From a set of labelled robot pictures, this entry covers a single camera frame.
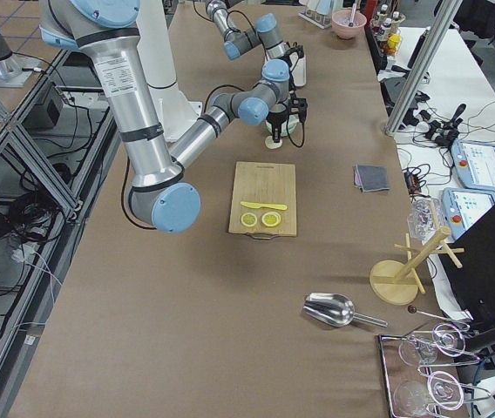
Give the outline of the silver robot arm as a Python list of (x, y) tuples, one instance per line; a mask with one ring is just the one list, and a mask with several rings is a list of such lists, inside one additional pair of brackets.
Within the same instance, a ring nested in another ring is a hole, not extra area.
[(206, 1), (207, 18), (223, 37), (223, 49), (230, 60), (235, 60), (261, 45), (268, 59), (282, 59), (293, 68), (292, 56), (304, 57), (303, 46), (288, 44), (273, 13), (260, 17), (248, 30), (240, 30), (231, 18), (230, 9), (239, 1)]
[(186, 168), (235, 119), (258, 125), (293, 87), (288, 51), (274, 15), (238, 32), (232, 1), (211, 1), (209, 20), (224, 37), (230, 58), (262, 46), (267, 61), (250, 91), (223, 93), (204, 113), (177, 85), (163, 6), (158, 1), (43, 1), (42, 39), (88, 56), (108, 99), (134, 170), (125, 205), (132, 216), (167, 233), (189, 228), (200, 212)]

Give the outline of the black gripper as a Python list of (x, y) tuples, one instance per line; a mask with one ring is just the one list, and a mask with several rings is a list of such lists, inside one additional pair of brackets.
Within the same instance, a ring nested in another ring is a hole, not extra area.
[(295, 64), (292, 62), (292, 55), (295, 53), (295, 49), (289, 48), (280, 56), (280, 60), (284, 61), (289, 69), (293, 69), (295, 66)]
[(274, 105), (268, 115), (267, 124), (271, 132), (271, 143), (281, 144), (281, 127), (288, 121), (288, 107), (285, 104)]

